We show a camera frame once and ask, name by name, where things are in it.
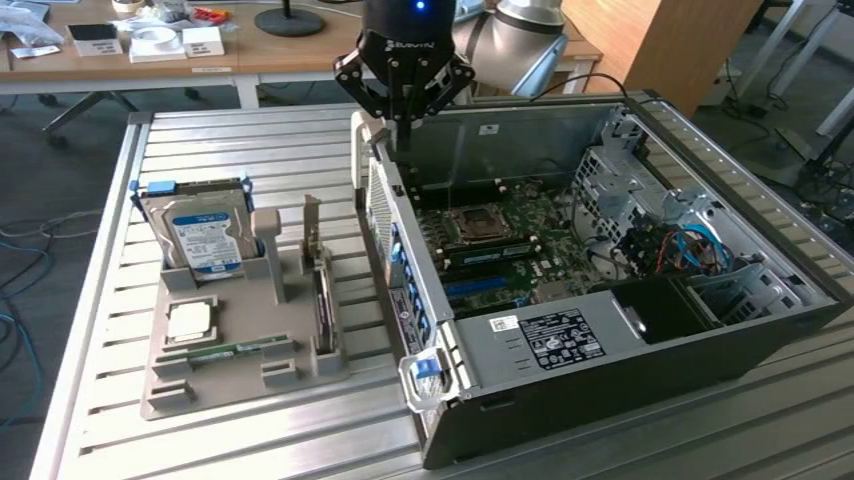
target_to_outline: aluminum workbench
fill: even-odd
[[[665,105],[657,118],[846,287],[838,247]],[[421,469],[417,431],[353,205],[353,105],[136,116],[122,147],[34,479],[834,478],[854,471],[854,315],[785,347],[734,382],[443,470]],[[160,249],[128,201],[139,178],[247,174],[255,204],[324,203],[354,375],[340,383],[172,418],[140,417]]]

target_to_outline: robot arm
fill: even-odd
[[[357,50],[335,61],[335,79],[375,118],[394,122],[406,148],[413,122],[435,115],[474,79],[455,53],[455,0],[366,0]],[[386,86],[363,81],[363,66]]]

